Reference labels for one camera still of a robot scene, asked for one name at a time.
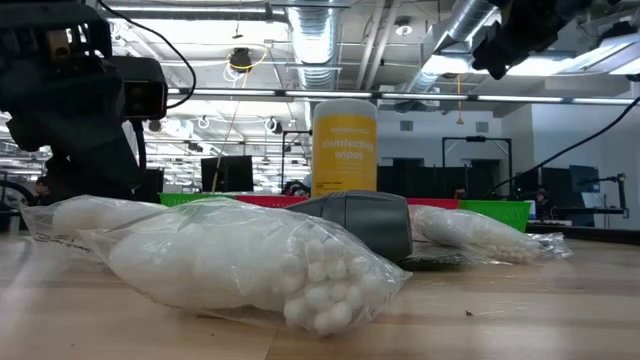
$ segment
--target wooden table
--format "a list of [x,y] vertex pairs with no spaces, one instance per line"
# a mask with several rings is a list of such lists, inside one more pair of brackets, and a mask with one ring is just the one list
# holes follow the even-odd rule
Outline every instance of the wooden table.
[[315,339],[189,316],[109,272],[47,272],[2,239],[0,359],[640,359],[640,247],[570,246],[544,266],[415,274],[374,324]]

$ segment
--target yellow container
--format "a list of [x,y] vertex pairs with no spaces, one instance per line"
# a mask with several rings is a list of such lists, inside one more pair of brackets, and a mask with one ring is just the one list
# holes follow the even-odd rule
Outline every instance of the yellow container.
[[313,120],[312,196],[336,191],[376,190],[377,108],[336,99],[316,106]]

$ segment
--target green plastic basket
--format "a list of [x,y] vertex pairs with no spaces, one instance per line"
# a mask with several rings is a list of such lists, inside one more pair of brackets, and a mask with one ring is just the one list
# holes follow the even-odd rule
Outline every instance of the green plastic basket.
[[462,200],[458,209],[475,211],[524,232],[531,204],[520,201]]
[[191,201],[210,198],[210,197],[226,197],[235,199],[233,195],[217,195],[217,194],[160,194],[160,202],[164,206],[172,207],[186,204]]

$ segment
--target ductwork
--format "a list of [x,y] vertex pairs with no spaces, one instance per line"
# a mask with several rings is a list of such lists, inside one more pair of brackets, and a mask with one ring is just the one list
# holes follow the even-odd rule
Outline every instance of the ductwork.
[[455,43],[465,42],[473,37],[497,8],[487,0],[458,0],[451,16],[429,30],[424,44],[428,55],[426,63],[409,81],[402,91],[412,93],[427,92],[442,75],[429,64],[429,58],[436,51]]
[[286,9],[293,28],[291,37],[296,62],[310,65],[298,69],[303,89],[332,90],[336,83],[335,69],[313,69],[313,65],[333,65],[336,62],[336,44],[340,12],[321,7],[293,7]]
[[[271,10],[270,7],[203,7],[179,6],[179,4],[162,6],[155,4],[111,4],[112,9],[130,19],[142,20],[214,20],[214,21],[264,21],[288,23],[282,10]],[[105,16],[118,18],[105,12]]]

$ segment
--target plastic bag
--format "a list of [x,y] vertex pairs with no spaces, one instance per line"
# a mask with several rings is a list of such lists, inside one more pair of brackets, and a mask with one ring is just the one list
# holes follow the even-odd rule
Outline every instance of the plastic bag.
[[410,218],[415,222],[412,228],[430,241],[472,250],[501,262],[533,263],[572,254],[558,234],[532,238],[499,221],[468,210],[411,206]]
[[337,224],[224,198],[80,233],[156,302],[319,335],[371,322],[411,275]]
[[85,195],[50,206],[23,206],[20,211],[38,245],[51,248],[54,251],[51,256],[62,257],[58,259],[59,265],[100,270],[102,259],[82,240],[77,230],[112,229],[166,208]]

